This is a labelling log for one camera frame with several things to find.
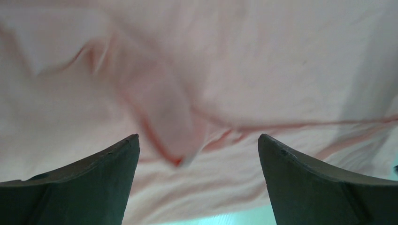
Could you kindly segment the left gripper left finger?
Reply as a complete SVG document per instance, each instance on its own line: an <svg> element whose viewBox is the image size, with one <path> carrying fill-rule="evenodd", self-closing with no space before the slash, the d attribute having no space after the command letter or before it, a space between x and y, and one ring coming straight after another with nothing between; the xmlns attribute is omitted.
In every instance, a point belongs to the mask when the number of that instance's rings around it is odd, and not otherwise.
<svg viewBox="0 0 398 225"><path fill-rule="evenodd" d="M140 154L138 135L28 180L0 185L3 225L120 225Z"/></svg>

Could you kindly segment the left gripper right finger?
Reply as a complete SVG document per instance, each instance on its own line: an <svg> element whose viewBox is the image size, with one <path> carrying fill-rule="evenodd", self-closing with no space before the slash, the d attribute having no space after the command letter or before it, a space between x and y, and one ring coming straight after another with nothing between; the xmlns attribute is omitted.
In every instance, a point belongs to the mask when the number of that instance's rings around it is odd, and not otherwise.
<svg viewBox="0 0 398 225"><path fill-rule="evenodd" d="M258 153L277 224L397 224L396 181L338 168L267 134Z"/></svg>

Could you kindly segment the salmon pink t-shirt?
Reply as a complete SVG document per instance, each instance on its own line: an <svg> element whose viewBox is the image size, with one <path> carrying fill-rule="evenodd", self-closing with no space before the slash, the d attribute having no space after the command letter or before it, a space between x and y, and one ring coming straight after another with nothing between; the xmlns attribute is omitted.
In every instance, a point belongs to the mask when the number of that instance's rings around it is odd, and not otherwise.
<svg viewBox="0 0 398 225"><path fill-rule="evenodd" d="M131 135L125 225L269 202L268 134L387 178L398 152L395 0L3 0L0 179Z"/></svg>

